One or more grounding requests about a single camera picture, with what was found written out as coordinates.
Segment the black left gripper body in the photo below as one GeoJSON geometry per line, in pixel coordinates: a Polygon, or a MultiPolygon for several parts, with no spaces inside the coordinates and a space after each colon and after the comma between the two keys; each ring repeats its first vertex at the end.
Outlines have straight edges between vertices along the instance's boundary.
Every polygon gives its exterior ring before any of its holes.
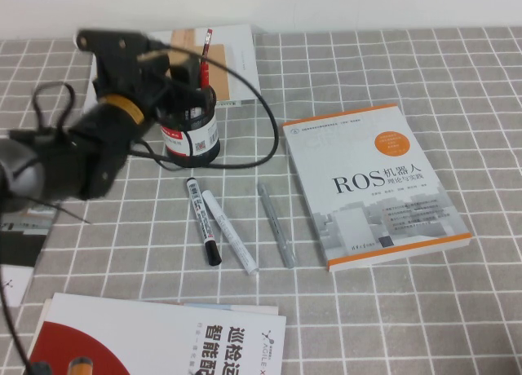
{"type": "Polygon", "coordinates": [[[93,51],[97,117],[124,117],[128,121],[156,121],[165,111],[170,93],[166,51],[93,51]]]}

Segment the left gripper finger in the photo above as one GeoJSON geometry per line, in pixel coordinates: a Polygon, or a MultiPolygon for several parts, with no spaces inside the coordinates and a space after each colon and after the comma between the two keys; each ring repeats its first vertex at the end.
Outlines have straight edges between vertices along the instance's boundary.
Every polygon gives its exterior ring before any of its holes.
{"type": "Polygon", "coordinates": [[[215,91],[210,86],[202,89],[172,87],[164,98],[166,111],[188,111],[192,108],[201,108],[205,111],[214,107],[215,91]]]}
{"type": "Polygon", "coordinates": [[[200,61],[191,56],[169,57],[167,83],[175,88],[200,88],[200,61]]]}

